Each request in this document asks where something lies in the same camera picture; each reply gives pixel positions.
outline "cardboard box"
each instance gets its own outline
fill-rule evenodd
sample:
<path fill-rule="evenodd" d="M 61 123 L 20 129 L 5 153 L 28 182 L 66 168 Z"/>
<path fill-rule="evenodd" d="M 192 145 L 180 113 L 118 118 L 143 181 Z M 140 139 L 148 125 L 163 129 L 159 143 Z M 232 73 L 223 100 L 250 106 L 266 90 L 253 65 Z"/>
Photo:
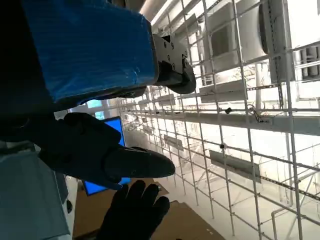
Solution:
<path fill-rule="evenodd" d="M 151 240 L 224 240 L 186 203 L 174 201 Z"/>

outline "air vent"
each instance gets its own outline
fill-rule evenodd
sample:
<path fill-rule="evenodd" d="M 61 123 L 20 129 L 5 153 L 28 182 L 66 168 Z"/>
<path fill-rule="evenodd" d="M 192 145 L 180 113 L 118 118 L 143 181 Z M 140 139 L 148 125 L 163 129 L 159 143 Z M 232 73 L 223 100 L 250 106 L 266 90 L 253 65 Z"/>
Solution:
<path fill-rule="evenodd" d="M 160 106 L 170 106 L 175 105 L 175 96 L 173 94 L 165 95 L 165 96 L 159 96 L 157 98 Z"/>
<path fill-rule="evenodd" d="M 235 173 L 238 174 L 246 179 L 253 180 L 253 175 L 252 175 L 252 164 L 249 161 L 234 157 L 234 156 L 229 156 L 226 155 L 224 158 L 224 155 L 220 152 L 212 151 L 209 150 L 210 152 L 210 159 L 211 163 L 213 165 L 216 165 L 220 168 L 225 168 L 225 158 L 226 158 L 226 168 Z M 261 183 L 260 179 L 260 168 L 258 164 L 254 164 L 254 173 L 255 173 L 255 180 L 258 183 Z"/>
<path fill-rule="evenodd" d="M 182 140 L 176 139 L 172 136 L 163 135 L 164 142 L 178 150 L 184 151 Z"/>

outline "wire grid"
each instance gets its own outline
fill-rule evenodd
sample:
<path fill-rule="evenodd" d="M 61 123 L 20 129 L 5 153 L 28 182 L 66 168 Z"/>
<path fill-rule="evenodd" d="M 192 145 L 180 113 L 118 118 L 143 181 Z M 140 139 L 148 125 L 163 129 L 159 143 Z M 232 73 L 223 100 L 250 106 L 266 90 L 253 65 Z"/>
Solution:
<path fill-rule="evenodd" d="M 214 64 L 215 59 L 213 57 L 210 57 L 209 59 L 201 60 L 199 57 L 199 61 L 193 61 L 192 54 L 191 54 L 191 48 L 199 43 L 200 41 L 203 41 L 205 38 L 207 38 L 208 41 L 210 41 L 210 32 L 208 31 L 208 11 L 214 10 L 214 6 L 219 4 L 223 1 L 217 1 L 216 4 L 212 4 L 211 6 L 207 6 L 208 0 L 179 0 L 176 1 L 177 4 L 181 4 L 182 6 L 182 13 L 183 13 L 183 21 L 186 22 L 187 20 L 187 13 L 185 11 L 185 3 L 189 6 L 189 4 L 192 2 L 192 4 L 196 5 L 198 3 L 202 3 L 203 5 L 203 15 L 199 16 L 199 18 L 204 19 L 204 28 L 206 29 L 206 34 L 204 34 L 202 37 L 197 37 L 195 42 L 190 42 L 189 39 L 189 30 L 188 27 L 185 26 L 185 36 L 186 37 L 186 47 L 188 50 L 188 59 L 190 63 L 193 65 L 193 67 L 202 66 L 205 64 L 205 62 L 210 62 L 212 69 L 214 70 Z M 319 170 L 319 163 L 314 162 L 313 165 L 311 164 L 304 164 L 301 162 L 297 162 L 297 154 L 299 151 L 296 151 L 296 138 L 295 138 L 295 128 L 294 128 L 294 113 L 304 113 L 304 112 L 315 112 L 316 114 L 319 114 L 320 110 L 319 107 L 317 108 L 293 108 L 292 105 L 292 85 L 290 84 L 290 79 L 296 80 L 295 76 L 295 64 L 290 61 L 292 61 L 292 55 L 294 52 L 304 49 L 306 47 L 313 47 L 318 46 L 320 44 L 320 41 L 312 42 L 310 44 L 306 44 L 304 46 L 299 46 L 296 48 L 293 48 L 291 44 L 291 39 L 288 38 L 287 35 L 285 35 L 285 42 L 287 44 L 287 49 L 281 51 L 277 54 L 269 54 L 262 57 L 254 58 L 251 60 L 244 61 L 243 59 L 243 53 L 242 53 L 242 43 L 240 38 L 240 29 L 239 29 L 239 18 L 243 16 L 248 11 L 258 7 L 263 2 L 266 2 L 266 0 L 261 0 L 257 2 L 256 4 L 250 6 L 247 10 L 244 12 L 241 12 L 240 14 L 237 13 L 237 3 L 235 0 L 232 0 L 232 8 L 233 8 L 233 19 L 230 20 L 234 21 L 235 23 L 235 39 L 236 39 L 236 53 L 238 56 L 238 64 L 231 66 L 229 68 L 240 68 L 240 79 L 242 80 L 243 89 L 244 89 L 244 101 L 241 103 L 242 108 L 233 108 L 232 110 L 240 115 L 245 116 L 245 122 L 247 127 L 245 128 L 246 134 L 243 134 L 242 137 L 247 136 L 247 147 L 241 148 L 241 147 L 235 147 L 231 145 L 226 145 L 225 143 L 225 127 L 222 122 L 222 116 L 224 114 L 224 109 L 222 107 L 223 104 L 219 103 L 217 99 L 217 95 L 214 94 L 214 104 L 209 104 L 209 106 L 212 109 L 203 108 L 203 105 L 199 104 L 199 100 L 201 97 L 201 94 L 197 90 L 193 94 L 189 94 L 187 97 L 182 96 L 179 94 L 172 93 L 169 89 L 164 87 L 150 87 L 148 91 L 146 92 L 145 96 L 143 97 L 144 100 L 147 100 L 148 104 L 148 110 L 142 110 L 138 109 L 137 106 L 139 103 L 135 101 L 134 99 L 120 99 L 119 100 L 119 110 L 121 114 L 126 115 L 134 115 L 134 117 L 137 118 L 145 118 L 145 125 L 148 128 L 152 129 L 153 134 L 147 134 L 149 143 L 154 145 L 155 150 L 160 152 L 161 154 L 164 154 L 168 157 L 170 157 L 172 160 L 177 159 L 177 172 L 173 176 L 174 177 L 174 184 L 177 186 L 176 177 L 180 178 L 182 180 L 182 187 L 185 195 L 191 194 L 186 191 L 186 184 L 191 185 L 194 189 L 194 197 L 196 204 L 201 204 L 198 200 L 198 194 L 203 194 L 207 196 L 210 200 L 210 210 L 212 218 L 215 217 L 215 209 L 214 204 L 217 204 L 224 210 L 226 210 L 229 213 L 230 216 L 230 230 L 232 232 L 233 236 L 239 236 L 241 232 L 241 229 L 238 229 L 235 227 L 235 218 L 237 220 L 240 220 L 253 230 L 257 232 L 257 236 L 253 237 L 252 239 L 269 239 L 269 240 L 277 240 L 277 239 L 288 239 L 290 237 L 290 234 L 292 233 L 293 229 L 295 229 L 295 232 L 293 235 L 296 237 L 295 239 L 309 239 L 307 236 L 304 237 L 306 234 L 306 231 L 309 229 L 312 229 L 314 231 L 314 234 L 320 233 L 320 212 L 318 211 L 319 218 L 317 219 L 312 214 L 308 215 L 305 213 L 302 213 L 301 206 L 303 204 L 306 204 L 304 201 L 307 199 L 308 204 L 315 204 L 317 209 L 319 208 L 319 192 L 317 189 L 320 189 L 320 185 L 317 183 L 318 178 L 318 172 Z M 286 17 L 286 5 L 284 4 L 284 1 L 281 2 L 281 21 L 283 21 L 283 24 L 285 26 L 285 30 L 287 33 L 290 33 L 290 26 L 288 23 L 288 18 Z M 167 10 L 164 14 L 167 17 L 168 20 L 168 32 L 172 34 L 172 25 L 171 25 L 171 18 L 169 15 L 169 11 Z M 289 62 L 287 64 L 286 68 L 286 77 L 285 82 L 281 85 L 279 84 L 269 84 L 269 85 L 263 85 L 263 86 L 256 86 L 256 87 L 248 87 L 248 83 L 246 81 L 245 76 L 245 67 L 256 63 L 261 62 L 265 60 L 271 60 L 276 57 L 279 57 L 281 55 L 285 55 L 287 61 Z M 210 46 L 210 56 L 213 56 L 213 49 Z M 216 76 L 219 72 L 213 71 L 213 72 L 207 72 L 203 73 L 201 72 L 201 76 L 199 77 L 200 80 L 210 77 L 212 79 L 212 83 L 214 86 L 214 89 L 217 89 L 217 83 L 216 83 Z M 260 153 L 253 150 L 253 141 L 252 141 L 252 134 L 253 130 L 250 128 L 251 123 L 251 114 L 252 109 L 250 107 L 251 104 L 248 103 L 248 91 L 256 91 L 256 90 L 262 90 L 262 89 L 269 89 L 269 88 L 281 88 L 281 90 L 284 91 L 285 97 L 286 97 L 286 107 L 281 106 L 279 108 L 270 108 L 268 110 L 266 109 L 256 109 L 259 111 L 268 112 L 269 114 L 275 112 L 274 117 L 278 117 L 278 115 L 283 114 L 286 116 L 287 124 L 288 124 L 288 132 L 285 134 L 282 134 L 283 137 L 286 140 L 286 151 L 287 151 L 287 159 L 275 157 L 272 154 L 265 154 Z M 159 100 L 155 98 L 155 93 L 158 93 L 158 95 L 161 97 L 163 94 L 170 95 L 173 94 L 174 101 L 178 101 L 181 106 L 181 108 L 176 108 L 173 104 L 173 100 L 170 100 L 170 106 L 169 109 L 164 107 L 163 104 Z M 185 100 L 188 99 L 194 99 L 195 100 L 195 108 L 189 109 L 189 106 L 184 103 Z M 197 122 L 198 129 L 199 129 L 199 136 L 191 136 L 192 131 L 190 131 L 190 121 L 188 121 L 187 118 L 185 118 L 186 113 L 189 112 L 195 112 L 197 116 Z M 204 129 L 207 130 L 208 126 L 206 123 L 202 123 L 202 115 L 201 113 L 204 112 L 214 112 L 217 114 L 217 131 L 219 133 L 219 141 L 212 141 L 210 140 L 210 137 L 204 136 L 206 135 L 206 132 L 204 132 Z M 162 129 L 160 127 L 161 124 L 159 124 L 159 121 L 164 122 L 164 128 Z M 172 130 L 169 130 L 168 127 L 168 121 L 172 121 L 173 124 L 170 124 L 170 126 L 173 126 Z M 137 128 L 140 131 L 143 131 L 143 127 Z M 187 152 L 187 156 L 185 156 L 184 153 L 182 153 L 181 150 L 177 149 L 177 147 L 174 147 L 170 144 L 165 144 L 165 139 L 162 137 L 163 135 L 171 135 L 176 139 L 175 145 L 178 146 L 179 139 L 185 139 L 186 140 L 186 147 L 181 146 L 183 151 Z M 223 156 L 224 156 L 224 168 L 221 169 L 222 171 L 216 170 L 216 168 L 213 168 L 213 166 L 210 163 L 210 156 L 208 155 L 208 149 L 207 146 L 210 146 L 211 149 L 220 149 Z M 237 177 L 234 173 L 230 172 L 227 167 L 227 158 L 225 157 L 227 154 L 227 151 L 238 151 L 241 152 L 241 154 L 244 154 L 246 157 L 241 157 L 243 159 L 246 159 L 248 162 L 251 163 L 252 167 L 252 185 L 248 184 L 246 181 L 241 182 L 237 181 Z M 269 177 L 260 176 L 259 179 L 257 177 L 257 173 L 255 172 L 255 162 L 256 158 L 260 158 L 260 160 L 264 160 L 261 162 L 261 165 L 267 165 L 269 162 L 276 162 L 277 166 L 278 164 L 286 164 L 289 166 L 290 169 L 293 171 L 293 175 L 291 170 L 289 171 L 288 179 L 285 179 L 283 181 L 271 179 Z M 203 164 L 199 164 L 199 161 L 195 161 L 196 158 L 202 158 Z M 184 165 L 190 165 L 191 172 L 185 172 L 186 169 L 184 168 Z M 196 171 L 202 170 L 202 174 L 200 178 L 197 179 L 196 177 Z M 309 173 L 309 176 L 304 176 L 304 179 L 308 179 L 309 182 L 305 186 L 305 189 L 301 189 L 299 184 L 304 179 L 301 178 L 302 174 L 304 174 L 306 171 L 314 171 Z M 219 184 L 211 184 L 211 176 L 218 177 L 219 180 L 223 180 L 225 182 L 225 185 L 219 181 Z M 265 194 L 266 192 L 263 190 L 261 191 L 261 187 L 257 187 L 257 185 L 260 184 L 260 178 L 264 181 L 264 185 L 268 186 L 270 185 L 277 185 L 280 187 L 283 187 L 285 189 L 286 194 L 288 194 L 289 197 L 289 203 L 283 203 L 281 201 L 275 200 L 273 197 L 270 197 L 270 195 Z M 206 189 L 204 190 L 203 187 L 200 187 L 200 185 L 205 182 Z M 310 187 L 312 186 L 312 183 L 314 184 L 315 192 L 314 194 L 309 193 Z M 226 190 L 226 198 L 227 200 L 222 203 L 219 193 L 221 190 Z M 243 214 L 238 214 L 237 212 L 240 210 L 238 209 L 238 206 L 241 206 L 243 203 L 251 201 L 253 205 L 249 207 L 249 211 L 252 212 L 252 217 L 244 217 Z M 263 208 L 267 205 L 272 205 L 271 209 L 273 211 L 270 212 L 270 217 L 265 216 L 263 213 Z M 292 214 L 292 224 L 287 224 L 288 229 L 285 235 L 279 231 L 279 228 L 277 229 L 277 226 L 279 225 L 279 220 L 282 219 L 284 216 Z M 308 224 L 306 224 L 306 221 L 311 224 L 313 224 L 313 227 L 310 228 Z"/>

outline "metal scaffolding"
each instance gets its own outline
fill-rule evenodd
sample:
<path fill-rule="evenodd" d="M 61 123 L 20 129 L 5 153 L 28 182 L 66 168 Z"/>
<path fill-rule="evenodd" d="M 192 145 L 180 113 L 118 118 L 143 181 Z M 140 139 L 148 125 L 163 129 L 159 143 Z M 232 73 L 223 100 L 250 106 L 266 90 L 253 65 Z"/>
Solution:
<path fill-rule="evenodd" d="M 270 0 L 251 1 L 255 3 L 241 12 L 238 12 L 239 1 L 236 0 L 172 1 L 155 22 L 153 26 L 155 32 L 158 32 L 157 27 L 161 23 L 165 23 L 165 26 L 162 26 L 163 32 L 173 34 L 177 25 L 182 26 L 187 21 L 191 10 L 196 7 L 203 8 L 197 20 L 199 25 L 202 24 L 199 28 L 204 33 L 202 31 L 189 33 L 187 24 L 184 25 L 183 42 L 188 51 L 188 61 L 194 69 L 201 68 L 201 73 L 197 76 L 196 91 L 192 94 L 180 95 L 164 87 L 148 87 L 144 96 L 139 99 L 118 99 L 117 108 L 122 115 L 125 129 L 127 125 L 129 126 L 127 123 L 131 123 L 136 125 L 135 128 L 131 128 L 131 131 L 144 133 L 144 126 L 152 130 L 153 134 L 147 134 L 150 145 L 159 153 L 170 157 L 176 164 L 174 184 L 177 188 L 179 186 L 176 177 L 182 180 L 181 187 L 184 194 L 194 197 L 197 205 L 202 204 L 199 201 L 199 194 L 208 197 L 210 205 L 206 207 L 210 209 L 212 218 L 217 218 L 214 214 L 215 206 L 226 211 L 230 221 L 227 224 L 230 224 L 230 232 L 233 236 L 237 236 L 243 230 L 238 229 L 235 224 L 236 221 L 241 221 L 257 233 L 256 236 L 249 236 L 248 239 L 287 240 L 293 237 L 293 239 L 309 240 L 310 235 L 306 235 L 309 234 L 308 232 L 314 232 L 314 239 L 320 234 L 320 212 L 316 213 L 320 208 L 320 161 L 317 160 L 320 154 L 318 149 L 320 109 L 319 105 L 314 106 L 314 102 L 319 99 L 311 97 L 311 100 L 305 100 L 304 105 L 301 106 L 297 101 L 300 96 L 295 97 L 293 93 L 297 90 L 298 84 L 306 83 L 296 75 L 297 69 L 318 66 L 320 62 L 315 60 L 312 63 L 296 64 L 293 62 L 293 55 L 297 51 L 320 46 L 320 41 L 293 46 L 290 37 L 288 4 L 285 0 L 279 1 L 281 1 L 282 14 L 277 21 L 281 21 L 284 26 L 286 48 L 276 53 L 246 60 L 244 60 L 242 47 L 245 42 L 241 39 L 240 20 L 262 4 L 268 4 Z M 209 29 L 209 14 L 214 15 L 215 8 L 220 9 L 227 2 L 232 4 L 233 17 L 214 29 Z M 171 21 L 170 12 L 176 5 L 181 5 L 181 9 Z M 214 56 L 212 46 L 209 45 L 206 49 L 210 56 L 206 59 L 198 51 L 195 54 L 194 48 L 203 48 L 203 41 L 210 43 L 211 34 L 214 31 L 230 24 L 234 24 L 236 45 L 236 48 L 231 49 L 230 52 L 235 53 L 238 63 L 226 65 L 223 69 L 215 71 L 215 63 L 219 58 Z M 246 66 L 270 63 L 278 57 L 284 58 L 286 62 L 285 81 L 248 86 L 248 79 L 245 76 Z M 208 63 L 212 70 L 205 72 L 202 67 Z M 242 80 L 243 100 L 220 101 L 216 94 L 217 75 L 236 68 L 239 68 L 238 75 Z M 214 93 L 212 93 L 212 102 L 204 104 L 201 102 L 201 97 L 207 96 L 208 93 L 200 94 L 199 88 L 203 86 L 202 80 L 208 77 L 212 79 Z M 313 83 L 319 80 L 320 78 L 315 78 Z M 251 100 L 249 93 L 261 91 L 266 95 L 274 88 L 278 88 L 274 93 L 278 99 L 262 100 L 261 106 L 255 109 L 255 98 Z M 170 94 L 173 95 L 175 104 L 170 99 L 170 105 L 163 105 L 159 97 Z M 139 101 L 142 100 L 146 107 L 139 106 Z M 138 123 L 130 122 L 124 116 L 137 118 Z M 213 129 L 217 130 L 219 136 L 213 135 Z M 175 138 L 176 143 L 172 145 L 166 143 L 164 136 Z M 307 137 L 310 139 L 313 137 L 310 140 L 312 144 L 304 146 L 302 143 Z M 272 146 L 273 141 L 279 141 L 283 145 L 274 152 L 264 152 L 263 147 Z M 210 151 L 222 153 L 222 167 L 212 164 Z M 303 157 L 300 154 L 307 151 L 308 156 L 313 155 L 313 160 L 302 161 Z M 230 170 L 231 156 L 243 159 L 250 164 L 250 179 L 244 179 Z M 255 172 L 256 165 L 260 167 L 259 174 Z M 192 186 L 193 191 L 188 192 L 186 185 Z"/>

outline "metal bracket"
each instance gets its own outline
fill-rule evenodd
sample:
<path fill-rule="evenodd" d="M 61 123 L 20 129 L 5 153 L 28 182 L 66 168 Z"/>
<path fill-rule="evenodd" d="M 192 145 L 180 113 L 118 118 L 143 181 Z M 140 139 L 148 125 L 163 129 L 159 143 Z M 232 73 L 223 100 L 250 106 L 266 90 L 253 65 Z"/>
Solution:
<path fill-rule="evenodd" d="M 165 62 L 172 66 L 172 70 L 182 74 L 183 61 L 188 57 L 187 49 L 179 42 L 174 41 L 171 36 L 160 37 L 153 35 L 158 62 Z"/>

